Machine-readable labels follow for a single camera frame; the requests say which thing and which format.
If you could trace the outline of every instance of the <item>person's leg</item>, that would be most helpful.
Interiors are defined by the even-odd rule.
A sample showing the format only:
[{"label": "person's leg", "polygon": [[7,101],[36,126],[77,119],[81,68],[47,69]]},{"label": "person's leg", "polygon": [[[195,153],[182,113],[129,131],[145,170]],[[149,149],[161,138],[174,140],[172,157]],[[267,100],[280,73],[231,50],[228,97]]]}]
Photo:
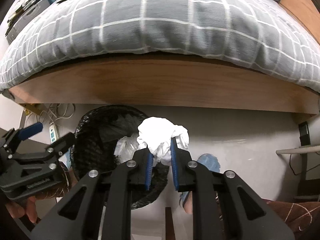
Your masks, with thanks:
[{"label": "person's leg", "polygon": [[[203,164],[209,171],[220,172],[220,164],[217,157],[206,153],[201,155],[197,162]],[[192,192],[183,192],[180,195],[180,205],[184,208],[187,214],[192,214]]]}]

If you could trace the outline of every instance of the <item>floor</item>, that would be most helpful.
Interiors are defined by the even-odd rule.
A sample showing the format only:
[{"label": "floor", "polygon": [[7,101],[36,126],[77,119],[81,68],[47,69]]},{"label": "floor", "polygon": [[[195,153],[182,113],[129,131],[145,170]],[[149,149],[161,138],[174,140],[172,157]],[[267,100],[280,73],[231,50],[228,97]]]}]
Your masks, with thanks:
[{"label": "floor", "polygon": [[[87,111],[100,105],[76,105],[74,116],[57,121],[60,134],[74,131]],[[183,125],[190,136],[189,151],[193,159],[204,153],[215,155],[221,172],[235,171],[262,198],[290,201],[295,195],[298,177],[293,176],[286,156],[276,155],[277,149],[298,147],[299,131],[290,113],[210,109],[168,106],[136,106],[149,116],[164,117]],[[32,139],[49,143],[49,127]],[[292,165],[300,169],[300,158]],[[152,204],[132,211],[132,232],[137,235],[161,237],[164,227],[164,207],[171,206],[177,239],[192,236],[192,216],[179,207],[179,195],[174,191],[171,173],[169,183]]]}]

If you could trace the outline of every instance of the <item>bed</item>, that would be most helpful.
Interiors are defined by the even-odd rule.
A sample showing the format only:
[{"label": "bed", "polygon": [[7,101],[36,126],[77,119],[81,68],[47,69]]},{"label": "bed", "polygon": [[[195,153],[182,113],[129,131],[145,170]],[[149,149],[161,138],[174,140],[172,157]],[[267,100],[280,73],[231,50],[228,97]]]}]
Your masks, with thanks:
[{"label": "bed", "polygon": [[17,103],[318,114],[319,12],[311,0],[279,5],[67,0],[39,15],[11,44],[0,65],[0,90]]}]

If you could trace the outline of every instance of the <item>white cloth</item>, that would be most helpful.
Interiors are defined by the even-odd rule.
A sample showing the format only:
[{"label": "white cloth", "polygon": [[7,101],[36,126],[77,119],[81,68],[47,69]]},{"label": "white cloth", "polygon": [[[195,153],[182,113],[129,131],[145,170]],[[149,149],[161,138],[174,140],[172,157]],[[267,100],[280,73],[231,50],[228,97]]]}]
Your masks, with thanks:
[{"label": "white cloth", "polygon": [[139,150],[146,147],[154,155],[153,165],[161,161],[164,165],[171,165],[171,138],[175,137],[178,148],[187,149],[189,145],[188,130],[181,125],[174,125],[165,118],[150,117],[138,127]]}]

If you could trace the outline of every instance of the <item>clear plastic bag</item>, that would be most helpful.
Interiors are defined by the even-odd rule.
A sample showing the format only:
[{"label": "clear plastic bag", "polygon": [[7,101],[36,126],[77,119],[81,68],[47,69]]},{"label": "clear plastic bag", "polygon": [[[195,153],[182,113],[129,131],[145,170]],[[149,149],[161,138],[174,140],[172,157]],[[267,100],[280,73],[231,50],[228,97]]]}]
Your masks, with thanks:
[{"label": "clear plastic bag", "polygon": [[138,136],[139,134],[134,133],[131,137],[124,136],[118,140],[114,155],[119,158],[120,163],[132,159],[134,152],[139,148]]}]

